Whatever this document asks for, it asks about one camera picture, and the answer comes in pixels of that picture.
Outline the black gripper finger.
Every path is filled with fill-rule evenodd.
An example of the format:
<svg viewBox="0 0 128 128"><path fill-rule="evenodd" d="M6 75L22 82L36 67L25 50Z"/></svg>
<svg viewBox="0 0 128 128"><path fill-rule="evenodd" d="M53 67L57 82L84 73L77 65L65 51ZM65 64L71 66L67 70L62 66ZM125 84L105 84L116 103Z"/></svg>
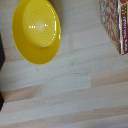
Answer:
<svg viewBox="0 0 128 128"><path fill-rule="evenodd" d="M4 98L2 96L2 93L0 92L0 111L2 110L3 104L4 104Z"/></svg>
<svg viewBox="0 0 128 128"><path fill-rule="evenodd" d="M2 38L1 38L1 34L0 34L0 70L1 70L4 62L5 62L5 53L4 53Z"/></svg>

